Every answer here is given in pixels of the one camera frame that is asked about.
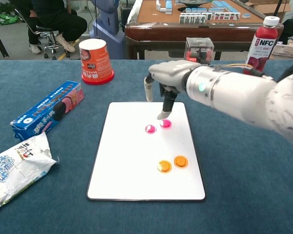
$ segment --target blue table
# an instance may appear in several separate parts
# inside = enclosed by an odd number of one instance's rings
[[[0,234],[293,234],[291,143],[186,95],[177,99],[188,111],[206,201],[87,200],[108,104],[144,101],[143,78],[157,62],[115,60],[111,83],[83,84],[85,99],[47,134],[51,153],[61,162],[0,208]],[[269,61],[265,71],[278,78],[292,64]],[[0,61],[0,152],[18,143],[11,120],[64,81],[81,82],[80,74],[80,61]],[[161,101],[154,91],[155,101]]]

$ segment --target blue machine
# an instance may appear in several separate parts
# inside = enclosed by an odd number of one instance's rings
[[[100,14],[97,23],[93,21],[90,38],[101,38],[106,41],[110,59],[126,59],[127,48],[125,34],[119,30],[117,7],[119,0],[91,0]]]

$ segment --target white shoe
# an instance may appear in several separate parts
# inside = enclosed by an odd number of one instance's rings
[[[61,34],[57,34],[55,36],[55,40],[57,40],[58,43],[60,43],[65,50],[69,51],[69,52],[75,52],[75,48],[74,46],[72,46],[70,43],[68,43],[62,36]]]
[[[41,54],[41,50],[38,48],[38,45],[29,44],[29,50],[34,54]]]

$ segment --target red bottle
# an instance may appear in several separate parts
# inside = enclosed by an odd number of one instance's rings
[[[275,27],[279,20],[279,17],[267,16],[264,19],[264,25],[256,30],[246,60],[246,63],[252,65],[256,70],[263,71],[272,52],[278,38],[278,31]],[[249,70],[245,70],[244,73],[250,74]]]

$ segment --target paper cup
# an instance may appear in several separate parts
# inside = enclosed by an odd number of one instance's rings
[[[105,84],[113,80],[114,71],[109,60],[106,42],[87,39],[79,43],[82,79],[86,84]]]

